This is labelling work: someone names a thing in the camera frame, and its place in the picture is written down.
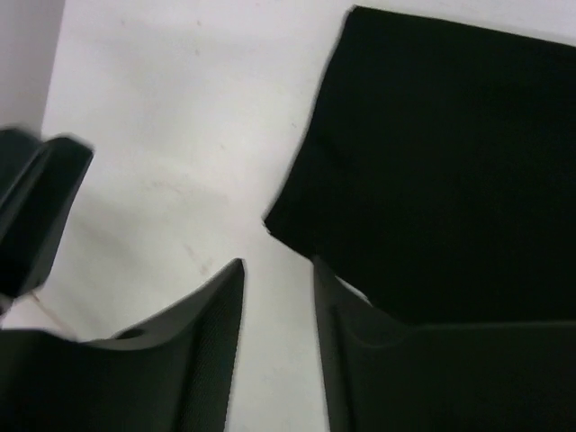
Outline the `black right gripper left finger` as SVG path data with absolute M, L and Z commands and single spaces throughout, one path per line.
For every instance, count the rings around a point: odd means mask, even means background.
M 234 259 L 195 292 L 107 339 L 3 331 L 2 430 L 222 431 L 244 280 L 244 263 Z

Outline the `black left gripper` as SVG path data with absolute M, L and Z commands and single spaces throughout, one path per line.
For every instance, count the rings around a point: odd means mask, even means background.
M 1 130 L 1 304 L 46 283 L 94 150 L 69 136 Z

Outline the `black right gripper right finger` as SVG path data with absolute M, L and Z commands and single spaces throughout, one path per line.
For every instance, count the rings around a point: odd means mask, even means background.
M 313 289 L 331 430 L 574 430 L 572 322 L 410 325 L 320 259 Z

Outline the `black tank top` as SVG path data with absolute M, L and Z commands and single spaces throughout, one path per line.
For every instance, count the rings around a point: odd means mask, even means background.
M 269 232 L 418 323 L 575 316 L 575 49 L 357 6 Z

